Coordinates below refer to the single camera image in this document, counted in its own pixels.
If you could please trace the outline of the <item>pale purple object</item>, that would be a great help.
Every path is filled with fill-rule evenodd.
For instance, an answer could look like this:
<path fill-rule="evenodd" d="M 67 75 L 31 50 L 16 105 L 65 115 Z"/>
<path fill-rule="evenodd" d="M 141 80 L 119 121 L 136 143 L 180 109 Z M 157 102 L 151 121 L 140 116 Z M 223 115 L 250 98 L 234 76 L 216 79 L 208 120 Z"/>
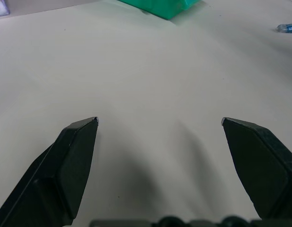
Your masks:
<path fill-rule="evenodd" d="M 7 0 L 0 0 L 0 17 L 10 14 L 10 10 L 7 5 Z"/>

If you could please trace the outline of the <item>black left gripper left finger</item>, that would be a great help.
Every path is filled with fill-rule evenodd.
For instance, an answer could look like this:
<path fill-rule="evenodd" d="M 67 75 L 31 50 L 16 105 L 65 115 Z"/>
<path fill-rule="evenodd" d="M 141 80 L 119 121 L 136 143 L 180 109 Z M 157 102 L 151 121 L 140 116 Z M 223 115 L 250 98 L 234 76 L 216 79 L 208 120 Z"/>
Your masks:
<path fill-rule="evenodd" d="M 90 173 L 98 118 L 73 122 L 26 170 L 0 208 L 0 227 L 73 223 Z"/>

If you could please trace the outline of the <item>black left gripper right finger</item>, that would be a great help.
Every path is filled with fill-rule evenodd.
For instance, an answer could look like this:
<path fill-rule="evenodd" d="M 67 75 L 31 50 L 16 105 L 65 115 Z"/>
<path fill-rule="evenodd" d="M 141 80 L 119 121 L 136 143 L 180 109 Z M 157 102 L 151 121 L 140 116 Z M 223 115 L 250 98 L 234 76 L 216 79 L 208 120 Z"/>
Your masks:
<path fill-rule="evenodd" d="M 225 117 L 238 177 L 262 219 L 292 219 L 292 152 L 267 128 Z"/>

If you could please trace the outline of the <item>small blue wrapped object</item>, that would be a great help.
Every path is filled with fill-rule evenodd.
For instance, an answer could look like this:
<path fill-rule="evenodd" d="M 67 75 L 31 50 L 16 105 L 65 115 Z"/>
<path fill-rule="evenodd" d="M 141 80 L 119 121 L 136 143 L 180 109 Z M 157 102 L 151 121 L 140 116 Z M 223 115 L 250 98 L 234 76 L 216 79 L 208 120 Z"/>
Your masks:
<path fill-rule="evenodd" d="M 292 24 L 280 24 L 277 26 L 276 31 L 279 33 L 292 34 Z"/>

